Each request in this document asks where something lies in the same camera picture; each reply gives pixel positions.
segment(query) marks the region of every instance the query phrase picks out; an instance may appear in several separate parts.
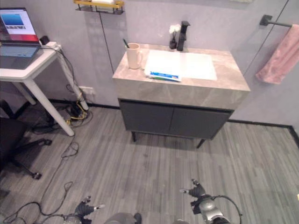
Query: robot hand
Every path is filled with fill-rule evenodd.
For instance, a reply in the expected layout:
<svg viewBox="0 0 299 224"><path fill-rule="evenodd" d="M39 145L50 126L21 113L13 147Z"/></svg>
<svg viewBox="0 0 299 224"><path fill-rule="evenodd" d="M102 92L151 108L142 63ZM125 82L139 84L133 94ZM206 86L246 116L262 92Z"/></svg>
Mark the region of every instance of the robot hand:
<svg viewBox="0 0 299 224"><path fill-rule="evenodd" d="M193 189L180 189L180 192L197 198L197 201L191 202L193 213L195 215L201 213L206 224L230 224L230 221L216 207L213 197L206 194L198 181L192 179L192 182L195 185Z"/></svg>
<svg viewBox="0 0 299 224"><path fill-rule="evenodd" d="M75 213L69 214L65 218L64 224L91 224L92 221L90 219L84 219L84 216L87 216L98 209L104 208L105 205L101 204L99 207L89 206L87 203L90 202L90 198L91 196L88 196L83 199L76 207Z"/></svg>

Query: black faucet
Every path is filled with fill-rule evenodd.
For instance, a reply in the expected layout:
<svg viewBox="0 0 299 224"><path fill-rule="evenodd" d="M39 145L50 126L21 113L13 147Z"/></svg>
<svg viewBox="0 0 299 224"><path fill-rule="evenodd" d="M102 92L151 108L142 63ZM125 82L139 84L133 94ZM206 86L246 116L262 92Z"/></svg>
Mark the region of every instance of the black faucet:
<svg viewBox="0 0 299 224"><path fill-rule="evenodd" d="M178 47L177 47L178 51L183 51L184 42L185 40L187 40L186 31L188 26L190 26L190 24L187 21L182 21L181 32L179 33L179 37L178 37Z"/></svg>

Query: mug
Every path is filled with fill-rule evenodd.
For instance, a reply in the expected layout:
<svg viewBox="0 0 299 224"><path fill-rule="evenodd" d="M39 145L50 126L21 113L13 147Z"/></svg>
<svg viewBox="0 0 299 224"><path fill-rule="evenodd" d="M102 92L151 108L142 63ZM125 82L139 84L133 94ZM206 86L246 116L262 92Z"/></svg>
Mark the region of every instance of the mug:
<svg viewBox="0 0 299 224"><path fill-rule="evenodd" d="M129 48L127 48L127 58L128 65L131 69L140 68L142 61L142 51L138 43L128 43Z"/></svg>

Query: gray cabinet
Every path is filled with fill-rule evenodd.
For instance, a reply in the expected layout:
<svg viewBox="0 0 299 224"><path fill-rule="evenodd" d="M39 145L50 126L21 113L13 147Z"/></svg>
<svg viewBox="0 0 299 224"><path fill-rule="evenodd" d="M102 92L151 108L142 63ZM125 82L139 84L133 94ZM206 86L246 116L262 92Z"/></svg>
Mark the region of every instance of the gray cabinet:
<svg viewBox="0 0 299 224"><path fill-rule="evenodd" d="M149 133L168 133L173 108L130 101L120 101L127 130Z"/></svg>
<svg viewBox="0 0 299 224"><path fill-rule="evenodd" d="M211 139L228 120L230 114L230 112L202 108L175 108L169 133Z"/></svg>
<svg viewBox="0 0 299 224"><path fill-rule="evenodd" d="M119 99L126 129L182 137L212 139L232 110L167 105Z"/></svg>

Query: marble countertop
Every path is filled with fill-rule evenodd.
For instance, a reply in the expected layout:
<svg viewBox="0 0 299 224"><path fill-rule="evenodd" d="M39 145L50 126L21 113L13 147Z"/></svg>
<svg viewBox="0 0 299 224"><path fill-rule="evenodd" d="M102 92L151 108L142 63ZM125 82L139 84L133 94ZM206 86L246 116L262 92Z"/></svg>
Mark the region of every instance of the marble countertop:
<svg viewBox="0 0 299 224"><path fill-rule="evenodd" d="M217 80L183 77L181 82L147 78L144 67L150 49L176 51L168 46L140 44L143 60L139 69L128 67L125 53L113 75L118 98L235 110L250 89L228 51L186 49L184 52L208 54L212 57Z"/></svg>
<svg viewBox="0 0 299 224"><path fill-rule="evenodd" d="M150 49L176 51L169 49L168 46L140 44L143 53L143 60L140 69L133 70L128 67L127 54L125 53L113 78L128 79L144 82L166 83L173 85L189 85L201 86L209 88L221 88L231 90L250 91L239 67L237 66L233 56L229 51L209 50L209 49L192 49L188 48L184 52L202 53L211 55L215 67L217 80L195 79L195 78L182 78L181 82L170 82L163 80L155 80L147 78L144 74L143 68L145 67L147 56Z"/></svg>

